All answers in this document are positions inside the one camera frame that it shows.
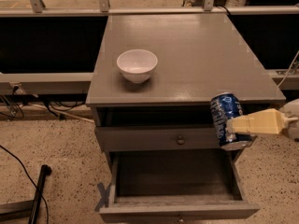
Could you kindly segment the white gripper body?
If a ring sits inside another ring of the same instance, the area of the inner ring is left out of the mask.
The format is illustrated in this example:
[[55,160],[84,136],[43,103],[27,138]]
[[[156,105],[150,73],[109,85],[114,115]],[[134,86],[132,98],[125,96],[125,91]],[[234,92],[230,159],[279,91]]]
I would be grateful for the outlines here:
[[288,102],[279,111],[287,119],[283,134],[292,141],[299,141],[299,99]]

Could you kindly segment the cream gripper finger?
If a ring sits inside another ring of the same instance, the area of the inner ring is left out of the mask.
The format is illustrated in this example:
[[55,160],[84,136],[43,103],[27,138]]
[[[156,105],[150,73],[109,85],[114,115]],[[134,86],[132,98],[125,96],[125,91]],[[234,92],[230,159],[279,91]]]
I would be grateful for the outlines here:
[[226,130],[238,134],[281,134],[286,123],[285,115],[271,108],[229,119]]

